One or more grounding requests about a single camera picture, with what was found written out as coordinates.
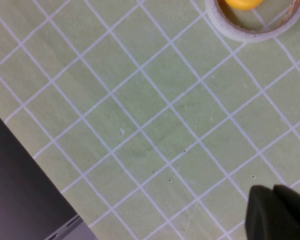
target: white grid line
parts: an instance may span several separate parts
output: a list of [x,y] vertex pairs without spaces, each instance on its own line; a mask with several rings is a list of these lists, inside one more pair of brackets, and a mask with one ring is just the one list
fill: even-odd
[[[169,45],[169,44],[167,44],[167,47],[168,47],[168,45]],[[230,56],[230,57],[231,57],[231,56]],[[154,57],[154,58],[155,58],[155,57]],[[229,59],[229,56],[228,56],[227,59]],[[293,68],[291,68],[291,70],[292,70],[292,69],[293,69]],[[196,86],[196,85],[197,85],[197,83],[194,84],[194,86]],[[8,87],[8,85],[6,85],[6,87]],[[117,88],[117,89],[118,89],[118,88]],[[107,96],[106,96],[106,97],[107,97]],[[78,121],[80,121],[80,119],[79,119]],[[68,127],[68,130],[69,130],[69,129],[70,129],[70,127]]]
[[[38,8],[43,12],[43,14],[46,15],[46,17],[48,18],[49,16],[47,15],[47,13],[44,11],[44,9],[37,3],[36,0],[33,0]],[[88,2],[86,1],[87,5],[91,8],[91,10],[94,12],[94,14],[96,14],[96,12],[94,11],[94,9],[92,8],[91,5],[88,4]],[[106,27],[106,29],[110,32],[110,34],[113,36],[112,31],[110,30],[110,28],[108,27],[108,25],[103,21],[103,19],[100,16],[97,16],[99,18],[99,20],[101,21],[101,23]],[[80,59],[83,61],[83,63],[87,66],[87,68],[91,71],[91,73],[99,80],[99,82],[103,85],[103,87],[108,91],[108,93],[111,95],[111,97],[116,101],[116,103],[121,107],[121,109],[125,112],[125,114],[130,118],[130,120],[132,120],[132,122],[137,126],[137,128],[139,129],[140,126],[137,124],[137,122],[132,118],[132,116],[129,114],[129,112],[124,108],[124,106],[119,102],[119,100],[116,98],[116,96],[110,91],[110,89],[106,86],[106,84],[102,81],[102,79],[95,73],[95,71],[92,69],[92,67],[87,63],[87,61],[82,57],[82,55],[79,53],[79,51],[73,46],[73,44],[70,42],[70,40],[67,38],[67,36],[59,29],[59,27],[54,23],[54,21],[52,19],[49,19],[50,23],[54,26],[54,28],[59,32],[59,34],[63,37],[63,39],[69,44],[69,46],[72,48],[72,50],[74,50],[74,52],[77,54],[77,56],[80,56]],[[62,94],[62,96],[67,100],[67,102],[72,106],[72,108],[77,112],[77,114],[82,117],[81,113],[78,111],[78,109],[73,105],[73,103],[68,99],[68,97],[61,91],[61,89],[59,89],[59,87],[55,84],[52,83],[55,88]],[[101,138],[101,136],[97,133],[97,131],[95,131],[95,129],[89,124],[89,122],[85,119],[82,118],[82,120],[85,122],[85,124],[92,130],[92,132],[96,135],[96,137],[103,143],[103,145],[108,149],[108,151],[110,152],[111,149],[110,147],[106,144],[106,142]],[[139,182],[131,175],[131,173],[127,170],[127,168],[122,164],[122,162],[119,160],[119,158],[116,156],[116,154],[113,152],[112,156],[114,157],[114,159],[116,160],[116,162],[122,167],[122,169],[124,170],[124,172],[134,181],[134,183],[140,188],[140,190],[142,191],[142,193],[148,198],[148,200],[153,204],[153,206],[157,209],[157,211],[162,215],[162,217],[169,222],[169,219],[167,218],[167,216],[164,214],[164,212],[159,208],[159,206],[155,203],[155,201],[149,196],[149,194],[142,188],[140,187]],[[174,225],[172,225],[170,222],[169,224],[171,225],[171,227],[173,228],[173,230],[179,235],[179,237],[181,239],[184,239],[182,237],[182,235],[179,233],[179,231],[175,228]]]
[[[96,14],[96,16],[101,20],[101,17],[99,16],[99,14],[97,13],[97,11],[95,11],[92,6],[90,5],[90,3],[86,0],[85,1],[88,6],[93,10],[93,12]],[[171,39],[169,39],[169,37],[163,32],[163,30],[160,28],[159,24],[157,22],[155,22],[155,20],[153,19],[153,17],[149,14],[149,12],[147,12],[147,9],[142,5],[142,3],[139,3],[140,7],[145,11],[145,13],[148,15],[148,17],[152,20],[152,22],[156,25],[156,27],[160,30],[160,32],[163,34],[163,36],[168,40],[168,42],[171,44],[171,46],[175,49],[174,44],[172,43]],[[110,32],[110,34],[114,37],[114,39],[116,39],[116,41],[119,43],[119,45],[122,47],[122,49],[125,51],[125,53],[129,56],[129,58],[134,62],[134,64],[140,69],[140,65],[137,63],[137,61],[134,59],[134,57],[130,54],[130,52],[125,48],[125,46],[122,44],[122,42],[117,38],[117,36],[113,33]],[[186,128],[189,131],[192,131],[191,128],[188,126],[188,124],[182,119],[182,117],[179,115],[179,113],[174,109],[174,107],[171,105],[171,103],[167,100],[167,98],[162,94],[162,92],[158,89],[158,87],[152,82],[152,80],[150,79],[150,77],[145,73],[145,71],[143,69],[140,69],[141,73],[147,78],[147,80],[150,82],[150,84],[154,87],[154,89],[156,89],[156,91],[160,94],[160,96],[165,100],[165,102],[167,103],[167,105],[172,109],[172,111],[177,115],[177,117],[182,121],[182,123],[186,126]],[[138,125],[138,123],[131,117],[131,120],[134,122],[134,124],[140,128],[140,126]],[[209,216],[214,220],[214,222],[217,224],[217,226],[225,233],[226,231],[224,230],[224,228],[222,227],[222,225],[217,221],[217,219],[213,216],[213,214],[209,211],[209,209],[198,199],[198,196],[194,193],[194,191],[189,187],[189,185],[186,183],[186,181],[180,176],[180,174],[176,171],[176,169],[171,165],[171,163],[166,159],[166,157],[159,151],[159,149],[157,148],[157,146],[155,146],[155,144],[152,142],[152,140],[146,135],[146,133],[141,130],[142,134],[144,135],[144,137],[150,142],[150,144],[153,146],[153,148],[157,151],[157,153],[163,158],[163,160],[169,165],[169,167],[172,169],[172,171],[176,174],[176,176],[179,178],[179,180],[185,185],[185,187],[188,189],[188,191],[193,195],[193,197],[195,199],[198,200],[199,204],[202,206],[202,208],[209,214]],[[195,138],[198,139],[198,137],[192,132],[191,133]]]
[[[2,20],[0,17],[0,21],[3,24],[3,26],[9,31],[9,33],[12,35],[12,37],[19,43],[19,45],[23,48],[23,50],[29,55],[29,57],[32,59],[32,61],[38,66],[38,68],[46,75],[46,77],[51,82],[50,76],[44,71],[44,69],[40,66],[40,64],[36,61],[36,59],[31,56],[29,51],[21,44],[20,40],[15,36],[15,34],[12,32],[12,30],[8,27],[8,25]],[[11,94],[15,97],[15,99],[22,104],[22,101],[19,99],[19,97],[14,93],[14,91],[8,86],[8,84],[2,79],[0,76],[0,81],[5,85],[5,87],[11,92]],[[56,84],[52,83],[54,87],[58,89],[59,87],[56,86]],[[58,148],[58,150],[65,156],[65,158],[72,164],[72,166],[76,169],[76,171],[84,178],[84,180],[89,184],[89,186],[93,189],[93,191],[96,193],[96,195],[107,205],[109,209],[112,210],[113,214],[118,218],[118,220],[122,223],[122,225],[127,229],[127,231],[131,234],[131,236],[134,239],[138,239],[136,235],[132,232],[132,230],[129,228],[129,226],[123,221],[123,219],[119,216],[119,214],[112,208],[112,206],[106,201],[106,199],[98,192],[98,190],[93,186],[93,184],[88,180],[86,176],[83,176],[82,171],[78,168],[78,166],[74,163],[74,161],[68,156],[68,154],[63,150],[63,148],[53,139],[53,137],[49,134],[49,132],[45,129],[45,127],[39,122],[39,120],[34,116],[34,114],[25,106],[24,109],[26,112],[32,117],[32,119],[38,124],[38,126],[43,130],[43,132],[49,137],[51,142]]]
[[[253,76],[253,74],[250,72],[250,70],[242,63],[242,61],[237,57],[237,55],[232,51],[232,49],[228,46],[226,41],[220,36],[220,33],[214,28],[214,26],[210,23],[210,21],[206,18],[206,16],[203,16],[206,23],[210,26],[210,28],[213,30],[213,32],[217,35],[217,37],[221,40],[221,42],[224,44],[224,46],[230,51],[233,58],[239,63],[239,65],[245,70],[245,72],[251,77],[254,84],[259,88],[259,90],[262,92],[263,95],[264,89],[260,86],[256,78]],[[274,172],[274,174],[278,177],[278,179],[286,184],[284,179],[280,176],[280,174],[277,172],[277,170],[272,166],[272,164],[266,159],[266,157],[260,152],[259,148],[256,146],[256,144],[251,140],[249,135],[242,129],[242,127],[237,123],[237,121],[232,118],[233,124],[239,129],[241,134],[247,139],[247,141],[250,143],[250,145],[256,150],[257,153],[259,153],[260,157],[263,159],[263,161],[269,166],[269,168]]]
[[[261,21],[261,23],[265,26],[265,21],[262,19],[262,17],[258,14],[256,10],[252,10],[255,16]],[[295,69],[300,73],[300,67],[299,64],[295,61],[295,59],[292,57],[291,53],[288,51],[288,49],[284,46],[284,44],[277,38],[273,38],[275,42],[282,48],[282,50],[285,52],[287,57],[292,62],[292,65]],[[281,118],[285,121],[285,123],[289,126],[290,129],[292,129],[293,133],[296,135],[296,137],[300,140],[300,134],[293,128],[290,121],[287,119],[287,117],[283,114],[283,112],[279,109],[279,107],[273,102],[273,100],[268,96],[267,92],[264,91],[264,95],[267,98],[267,100],[271,103],[271,105],[274,107],[274,109],[279,113]]]

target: masking tape roll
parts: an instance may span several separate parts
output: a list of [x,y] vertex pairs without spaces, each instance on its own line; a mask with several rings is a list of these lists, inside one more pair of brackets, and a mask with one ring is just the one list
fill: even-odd
[[205,0],[207,14],[216,27],[226,37],[239,42],[256,43],[274,38],[294,25],[300,18],[300,0],[293,0],[281,23],[267,30],[245,30],[230,22],[220,8],[218,0]]

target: yellow object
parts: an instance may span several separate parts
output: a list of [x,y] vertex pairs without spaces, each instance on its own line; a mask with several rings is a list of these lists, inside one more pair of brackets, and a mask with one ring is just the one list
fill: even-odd
[[251,10],[257,7],[264,0],[225,0],[225,2],[234,9]]

